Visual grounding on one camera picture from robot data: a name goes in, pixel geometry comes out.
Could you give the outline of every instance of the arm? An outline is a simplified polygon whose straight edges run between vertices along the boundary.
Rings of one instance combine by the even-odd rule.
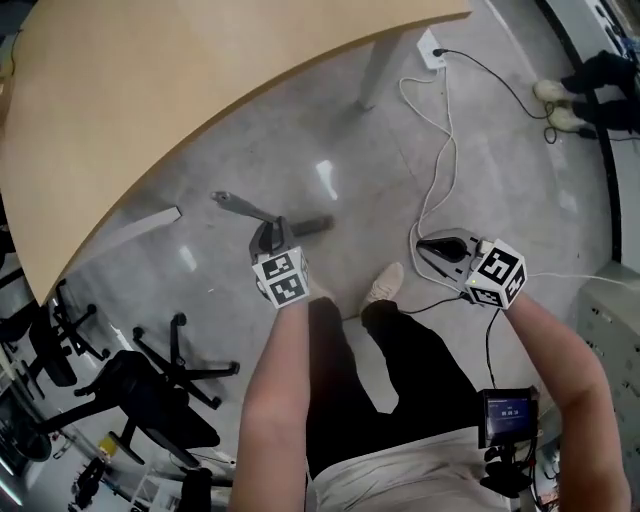
[[[302,301],[278,312],[249,383],[231,511],[302,511],[308,409],[309,321]]]
[[[505,314],[562,414],[560,509],[628,511],[618,426],[600,362],[575,332],[524,293]]]

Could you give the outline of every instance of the shoe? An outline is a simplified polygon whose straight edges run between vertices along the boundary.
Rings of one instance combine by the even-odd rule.
[[[309,301],[322,299],[323,297],[331,299],[334,303],[336,301],[335,295],[319,285],[316,280],[311,277],[311,273],[309,273]]]
[[[570,108],[556,107],[549,116],[549,124],[563,132],[575,132],[587,122],[576,116]]]
[[[567,91],[560,82],[553,80],[540,80],[533,85],[533,94],[543,102],[557,103],[559,101],[571,101],[573,94]]]
[[[372,302],[393,299],[400,290],[402,281],[404,281],[404,268],[396,261],[385,268],[373,282],[371,290],[362,301],[360,313]]]

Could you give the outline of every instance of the black trousers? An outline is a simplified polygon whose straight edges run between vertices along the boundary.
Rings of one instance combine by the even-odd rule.
[[[362,324],[386,359],[398,405],[391,414],[376,410],[358,378],[338,308],[326,298],[311,302],[312,478],[343,460],[477,424],[476,390],[440,336],[389,301],[370,304]]]
[[[635,92],[637,71],[633,62],[602,51],[587,59],[573,76],[563,78],[561,82],[565,89],[574,94],[583,94],[605,85],[617,85],[627,97],[626,100],[607,101],[595,106],[574,101],[573,111],[580,119],[610,130],[635,130],[640,133],[640,100]]]

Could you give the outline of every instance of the table support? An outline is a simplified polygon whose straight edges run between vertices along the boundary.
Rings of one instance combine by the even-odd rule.
[[[375,107],[389,83],[398,78],[397,73],[405,58],[424,34],[425,29],[393,32],[378,39],[371,50],[369,63],[360,85],[358,103],[365,110]]]
[[[137,236],[152,231],[161,226],[166,226],[178,220],[182,215],[180,210],[175,206],[162,210],[161,212],[149,215],[144,219],[137,220],[131,224],[127,224],[111,233],[103,236],[94,237],[82,250],[82,252],[75,259],[73,264],[67,270],[67,274],[77,270],[78,267],[84,265],[89,260],[99,256],[111,249],[115,249],[119,245],[122,245],[129,240],[136,238]]]

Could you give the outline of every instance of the small display screen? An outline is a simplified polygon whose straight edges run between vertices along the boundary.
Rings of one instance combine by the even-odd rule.
[[[526,398],[489,398],[487,400],[487,437],[529,430],[529,400]]]

